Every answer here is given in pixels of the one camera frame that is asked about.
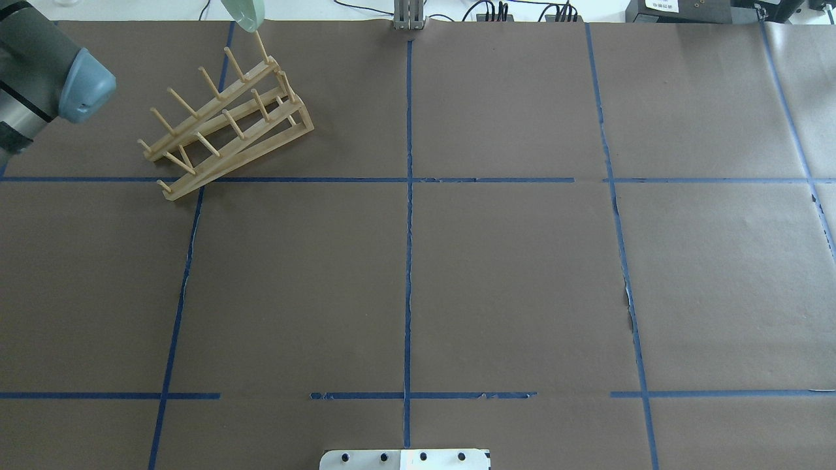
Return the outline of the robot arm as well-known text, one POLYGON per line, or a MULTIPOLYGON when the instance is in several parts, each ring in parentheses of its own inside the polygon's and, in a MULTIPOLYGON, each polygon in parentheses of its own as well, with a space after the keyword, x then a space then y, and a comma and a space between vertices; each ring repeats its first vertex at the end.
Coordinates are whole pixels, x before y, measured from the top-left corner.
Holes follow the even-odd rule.
POLYGON ((1 3, 3 165, 55 119, 86 122, 116 87, 112 72, 32 3, 1 3))

